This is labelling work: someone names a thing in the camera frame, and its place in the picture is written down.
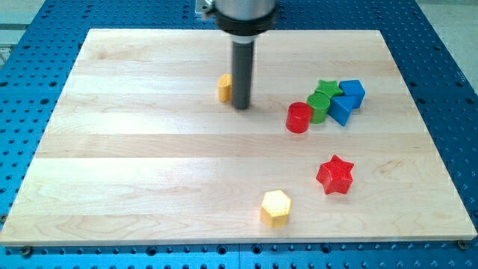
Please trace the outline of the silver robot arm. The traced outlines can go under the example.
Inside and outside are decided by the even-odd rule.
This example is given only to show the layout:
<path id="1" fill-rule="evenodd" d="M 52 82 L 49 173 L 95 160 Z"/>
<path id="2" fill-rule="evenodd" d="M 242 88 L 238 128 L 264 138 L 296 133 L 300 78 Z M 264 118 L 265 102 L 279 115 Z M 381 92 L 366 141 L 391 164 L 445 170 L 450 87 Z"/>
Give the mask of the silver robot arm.
<path id="1" fill-rule="evenodd" d="M 227 33 L 233 42 L 253 43 L 276 24 L 277 0 L 196 0 L 196 13 Z"/>

